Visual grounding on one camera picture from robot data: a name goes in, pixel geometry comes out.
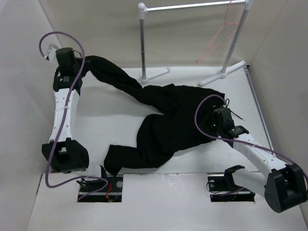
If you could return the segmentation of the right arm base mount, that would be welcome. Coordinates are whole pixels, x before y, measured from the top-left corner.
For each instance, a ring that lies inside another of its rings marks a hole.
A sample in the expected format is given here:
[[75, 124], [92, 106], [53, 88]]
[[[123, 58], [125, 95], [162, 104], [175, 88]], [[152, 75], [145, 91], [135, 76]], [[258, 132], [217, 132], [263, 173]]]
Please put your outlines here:
[[206, 188], [211, 202], [254, 202], [255, 193], [231, 183], [223, 173], [208, 174]]

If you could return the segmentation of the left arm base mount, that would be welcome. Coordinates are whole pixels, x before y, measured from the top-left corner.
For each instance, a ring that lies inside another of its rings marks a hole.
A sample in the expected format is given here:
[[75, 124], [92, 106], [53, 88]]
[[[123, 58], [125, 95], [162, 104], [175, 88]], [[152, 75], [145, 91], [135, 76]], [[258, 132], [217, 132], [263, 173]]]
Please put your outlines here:
[[77, 180], [80, 203], [118, 203], [122, 201], [123, 175], [107, 175], [108, 184], [103, 180]]

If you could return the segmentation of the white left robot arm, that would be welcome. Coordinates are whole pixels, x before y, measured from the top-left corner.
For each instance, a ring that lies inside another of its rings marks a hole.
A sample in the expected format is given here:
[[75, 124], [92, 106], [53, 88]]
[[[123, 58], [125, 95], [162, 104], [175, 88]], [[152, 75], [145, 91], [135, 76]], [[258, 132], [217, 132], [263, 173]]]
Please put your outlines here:
[[53, 79], [55, 114], [49, 141], [42, 145], [42, 154], [50, 161], [50, 169], [59, 173], [94, 177], [92, 187], [103, 192], [108, 186], [105, 170], [90, 161], [87, 149], [74, 138], [77, 103], [80, 98], [82, 78], [80, 60], [72, 48], [50, 45], [46, 59], [58, 65]]

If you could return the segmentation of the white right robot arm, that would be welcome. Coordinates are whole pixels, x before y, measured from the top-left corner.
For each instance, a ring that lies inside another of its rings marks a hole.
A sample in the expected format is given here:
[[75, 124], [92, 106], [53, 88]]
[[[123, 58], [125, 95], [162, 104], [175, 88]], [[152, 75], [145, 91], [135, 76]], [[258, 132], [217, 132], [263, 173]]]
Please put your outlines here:
[[305, 173], [295, 164], [287, 164], [274, 152], [260, 146], [243, 126], [236, 126], [228, 108], [212, 112], [211, 129], [219, 140], [245, 156], [258, 170], [252, 173], [242, 165], [225, 170], [223, 185], [228, 190], [237, 187], [248, 189], [262, 196], [269, 207], [281, 213], [308, 200]]

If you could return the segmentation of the black trousers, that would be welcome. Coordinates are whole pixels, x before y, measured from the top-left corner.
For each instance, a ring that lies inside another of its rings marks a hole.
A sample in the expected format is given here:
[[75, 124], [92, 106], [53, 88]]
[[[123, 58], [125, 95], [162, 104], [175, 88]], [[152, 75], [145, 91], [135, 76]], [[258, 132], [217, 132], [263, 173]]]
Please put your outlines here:
[[116, 64], [95, 55], [85, 59], [82, 74], [87, 72], [160, 112], [145, 117], [137, 133], [136, 147], [109, 146], [103, 166], [111, 175], [117, 175], [122, 168], [159, 168], [175, 152], [212, 141], [198, 131], [194, 114], [198, 113], [198, 125], [212, 135], [212, 111], [223, 106], [224, 93], [174, 84], [143, 87]]

